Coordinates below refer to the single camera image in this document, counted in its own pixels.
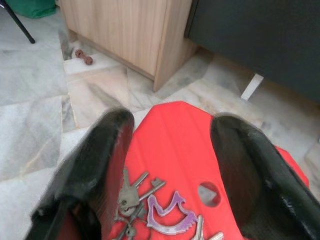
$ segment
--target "cabinet leg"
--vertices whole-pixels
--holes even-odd
[[[260,85],[263,79],[263,76],[256,73],[251,79],[248,86],[246,86],[246,89],[242,93],[241,98],[248,101],[248,99],[251,97],[251,95],[254,93],[254,91],[257,89],[257,87]]]

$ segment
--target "green bag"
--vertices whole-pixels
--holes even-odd
[[[14,12],[22,16],[39,19],[56,12],[55,0],[6,0]]]

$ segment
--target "wooden cabinet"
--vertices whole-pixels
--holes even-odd
[[[192,0],[61,0],[67,27],[154,80],[158,90],[195,52],[184,38]]]

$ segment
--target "brown dog toy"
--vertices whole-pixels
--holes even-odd
[[[87,65],[91,65],[94,62],[92,57],[85,55],[84,51],[82,51],[81,49],[77,49],[75,51],[75,56],[77,58],[83,59],[84,63],[87,64]]]

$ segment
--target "marble floor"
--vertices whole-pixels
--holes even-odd
[[[253,73],[200,49],[157,92],[153,82],[81,42],[68,42],[62,15],[21,21],[29,44],[0,8],[0,235],[23,239],[29,214],[57,165],[104,111],[124,106],[135,126],[159,103],[183,100],[210,114],[231,112],[287,150],[320,200],[320,106],[265,80],[240,99]],[[81,47],[91,66],[75,58]]]

